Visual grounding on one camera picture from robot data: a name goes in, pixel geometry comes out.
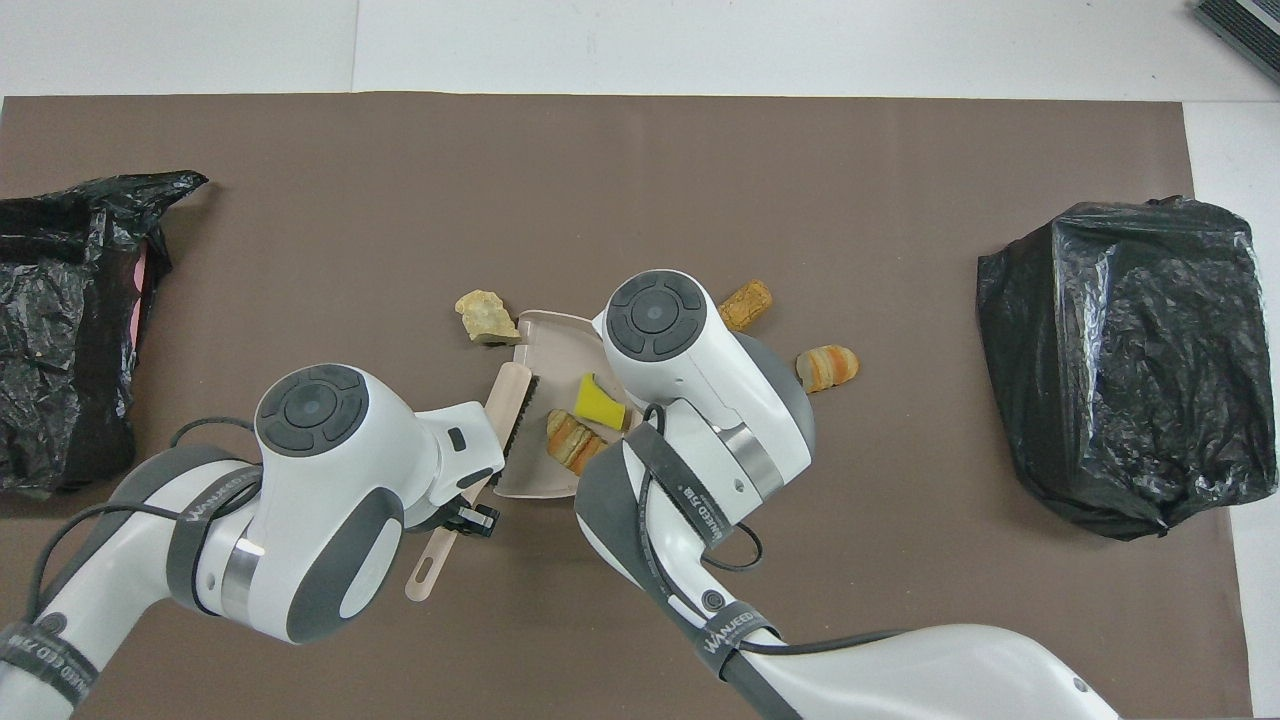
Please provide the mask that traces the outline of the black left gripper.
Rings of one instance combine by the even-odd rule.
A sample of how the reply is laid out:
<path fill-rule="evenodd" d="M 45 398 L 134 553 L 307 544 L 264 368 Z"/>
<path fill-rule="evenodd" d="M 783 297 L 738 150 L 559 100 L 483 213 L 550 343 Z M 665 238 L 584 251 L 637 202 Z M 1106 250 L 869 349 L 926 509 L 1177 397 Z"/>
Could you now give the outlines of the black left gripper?
<path fill-rule="evenodd" d="M 449 503 L 436 511 L 436 519 L 439 529 L 489 538 L 497 528 L 500 511 L 484 503 Z"/>

